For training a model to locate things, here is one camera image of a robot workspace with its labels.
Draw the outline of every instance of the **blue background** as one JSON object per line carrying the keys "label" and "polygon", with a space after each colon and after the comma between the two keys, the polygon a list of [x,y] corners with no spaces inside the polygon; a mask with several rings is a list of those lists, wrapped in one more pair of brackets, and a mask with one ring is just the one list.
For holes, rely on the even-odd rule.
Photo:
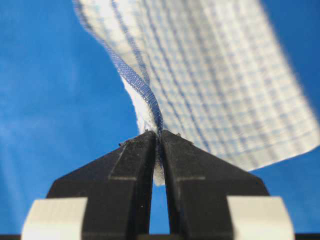
{"label": "blue background", "polygon": [[[278,38],[320,111],[320,1],[265,0]],[[52,182],[138,134],[109,56],[71,0],[0,2],[0,234],[20,233]],[[296,232],[320,232],[320,149],[253,171],[282,196]],[[169,231],[154,187],[151,233]]]}

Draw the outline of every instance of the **fabric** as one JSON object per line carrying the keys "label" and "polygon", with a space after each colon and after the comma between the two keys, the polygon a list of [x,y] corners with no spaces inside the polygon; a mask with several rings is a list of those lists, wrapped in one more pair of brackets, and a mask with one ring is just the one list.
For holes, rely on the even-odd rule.
{"label": "fabric", "polygon": [[[319,125],[258,0],[77,0],[139,131],[179,133],[244,170],[305,153]],[[163,183],[158,164],[156,183]]]}

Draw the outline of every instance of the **checkered fabric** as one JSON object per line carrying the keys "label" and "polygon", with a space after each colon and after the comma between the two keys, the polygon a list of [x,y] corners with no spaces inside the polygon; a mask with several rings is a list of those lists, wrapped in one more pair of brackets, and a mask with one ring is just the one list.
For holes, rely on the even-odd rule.
{"label": "checkered fabric", "polygon": [[[140,132],[180,133],[244,170],[315,148],[319,126],[258,0],[77,0]],[[161,168],[156,169],[161,183]]]}

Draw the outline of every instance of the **white pad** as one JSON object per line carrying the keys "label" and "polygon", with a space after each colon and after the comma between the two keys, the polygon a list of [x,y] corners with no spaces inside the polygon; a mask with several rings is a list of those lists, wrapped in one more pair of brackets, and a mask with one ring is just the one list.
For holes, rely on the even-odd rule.
{"label": "white pad", "polygon": [[290,217],[278,196],[227,196],[234,240],[294,240]]}
{"label": "white pad", "polygon": [[87,198],[49,198],[33,202],[22,240],[81,240]]}

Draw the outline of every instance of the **fabric sample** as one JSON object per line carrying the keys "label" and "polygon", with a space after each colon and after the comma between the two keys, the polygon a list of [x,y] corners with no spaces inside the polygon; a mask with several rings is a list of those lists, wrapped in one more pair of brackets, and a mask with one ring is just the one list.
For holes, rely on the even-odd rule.
{"label": "fabric sample", "polygon": [[[260,1],[74,3],[121,75],[141,133],[179,133],[247,171],[318,146],[318,122]],[[159,163],[155,175],[163,183]]]}

